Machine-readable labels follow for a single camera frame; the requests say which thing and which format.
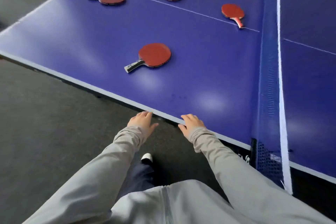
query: dark pants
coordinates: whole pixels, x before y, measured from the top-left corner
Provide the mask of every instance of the dark pants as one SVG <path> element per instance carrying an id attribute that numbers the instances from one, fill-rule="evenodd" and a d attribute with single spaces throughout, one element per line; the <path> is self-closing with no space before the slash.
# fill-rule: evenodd
<path id="1" fill-rule="evenodd" d="M 131 192 L 154 188 L 154 169 L 149 159 L 144 159 L 129 170 L 118 199 Z"/>

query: white shoe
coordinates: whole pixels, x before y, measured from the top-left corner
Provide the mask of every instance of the white shoe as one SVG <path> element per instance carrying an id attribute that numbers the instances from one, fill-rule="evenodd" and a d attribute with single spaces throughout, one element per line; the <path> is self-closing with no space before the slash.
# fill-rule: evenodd
<path id="1" fill-rule="evenodd" d="M 142 156 L 141 160 L 143 159 L 149 159 L 153 163 L 153 157 L 150 153 L 146 153 L 144 156 Z"/>

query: person's left arm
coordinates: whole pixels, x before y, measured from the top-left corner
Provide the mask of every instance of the person's left arm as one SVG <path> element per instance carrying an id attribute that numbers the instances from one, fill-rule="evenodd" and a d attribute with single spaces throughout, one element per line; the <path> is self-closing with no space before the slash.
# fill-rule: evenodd
<path id="1" fill-rule="evenodd" d="M 134 154 L 158 124 L 141 112 L 120 131 L 113 143 L 71 177 L 24 224 L 103 223 L 125 179 Z"/>

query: gray jacket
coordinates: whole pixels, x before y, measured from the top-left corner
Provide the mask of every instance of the gray jacket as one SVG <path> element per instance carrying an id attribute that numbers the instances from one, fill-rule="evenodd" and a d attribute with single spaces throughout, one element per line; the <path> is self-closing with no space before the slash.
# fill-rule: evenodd
<path id="1" fill-rule="evenodd" d="M 144 142 L 140 128 L 126 127 L 24 224 L 334 223 L 265 178 L 207 129 L 197 128 L 188 139 L 208 159 L 230 203 L 196 180 L 133 192 L 115 202 Z"/>

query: person's right arm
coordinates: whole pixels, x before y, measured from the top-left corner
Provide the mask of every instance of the person's right arm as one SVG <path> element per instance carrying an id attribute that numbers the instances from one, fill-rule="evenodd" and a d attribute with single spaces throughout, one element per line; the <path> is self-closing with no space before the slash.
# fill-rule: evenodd
<path id="1" fill-rule="evenodd" d="M 186 125 L 180 124 L 179 128 L 195 151 L 205 155 L 234 209 L 257 223 L 334 223 L 289 195 L 224 146 L 197 116 L 181 117 Z"/>

